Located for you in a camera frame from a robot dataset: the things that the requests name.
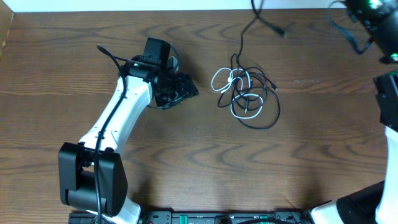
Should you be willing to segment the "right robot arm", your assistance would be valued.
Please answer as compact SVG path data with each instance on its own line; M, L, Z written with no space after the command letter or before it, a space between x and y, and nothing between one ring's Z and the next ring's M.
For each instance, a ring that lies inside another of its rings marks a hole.
M397 0L344 0L353 21L360 22L369 34L361 49L354 35L334 21L330 24L361 55L376 44L383 64L397 63ZM373 79L380 109L380 122L387 139L385 179L353 194L314 207L309 211L311 223L397 223L397 71Z

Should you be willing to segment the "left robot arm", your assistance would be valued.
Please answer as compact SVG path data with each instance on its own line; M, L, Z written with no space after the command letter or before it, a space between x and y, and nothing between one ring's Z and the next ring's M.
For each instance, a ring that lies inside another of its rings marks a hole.
M69 223L139 223L142 208L127 195L122 156L133 127L146 107L167 110L198 95L191 76L180 72L180 57L170 43L149 37L143 54L131 59L113 55L116 89L93 127L58 153L60 200L76 209Z

